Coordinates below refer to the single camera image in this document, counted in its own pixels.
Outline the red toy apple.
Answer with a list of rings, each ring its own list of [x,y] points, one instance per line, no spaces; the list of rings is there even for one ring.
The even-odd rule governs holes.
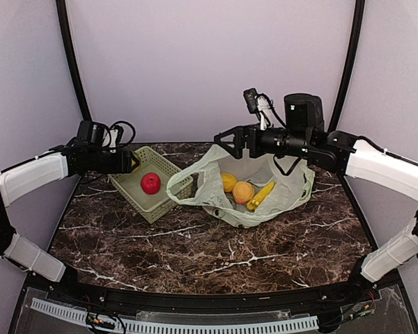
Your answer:
[[[162,181],[157,173],[146,173],[140,182],[140,187],[147,195],[155,195],[160,191]]]

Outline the orange toy peach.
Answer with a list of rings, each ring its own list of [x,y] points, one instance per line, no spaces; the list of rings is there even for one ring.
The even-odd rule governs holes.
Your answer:
[[[232,190],[232,195],[237,204],[244,205],[254,197],[255,189],[248,182],[238,182]]]

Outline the yellow toy banana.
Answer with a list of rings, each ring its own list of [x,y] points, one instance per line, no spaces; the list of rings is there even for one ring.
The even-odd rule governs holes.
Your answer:
[[[265,185],[248,203],[247,209],[250,211],[255,211],[260,204],[265,200],[265,198],[272,192],[275,186],[275,182],[270,182]]]

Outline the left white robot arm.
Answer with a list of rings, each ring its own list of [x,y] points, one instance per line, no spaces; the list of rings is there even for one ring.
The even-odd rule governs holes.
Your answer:
[[[69,303],[84,298],[84,287],[65,276],[67,265],[28,240],[11,224],[11,205],[21,202],[39,189],[75,175],[93,171],[103,175],[130,174],[140,162],[133,151],[101,149],[46,152],[23,164],[0,171],[0,257],[48,281],[58,283],[57,292]]]

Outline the light green plastic bag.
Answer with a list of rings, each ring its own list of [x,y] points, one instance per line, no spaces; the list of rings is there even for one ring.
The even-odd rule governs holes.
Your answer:
[[[306,203],[315,173],[295,157],[272,154],[233,158],[218,145],[173,175],[167,195],[179,205],[202,207],[237,228],[251,228]]]

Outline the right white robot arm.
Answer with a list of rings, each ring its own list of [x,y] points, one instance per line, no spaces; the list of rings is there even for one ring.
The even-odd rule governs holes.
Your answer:
[[[215,135],[216,144],[240,159],[264,154],[296,157],[347,178],[369,212],[378,249],[357,264],[357,275],[342,285],[341,295],[356,302],[369,282],[418,256],[418,162],[382,149],[364,136],[340,131],[237,126]]]

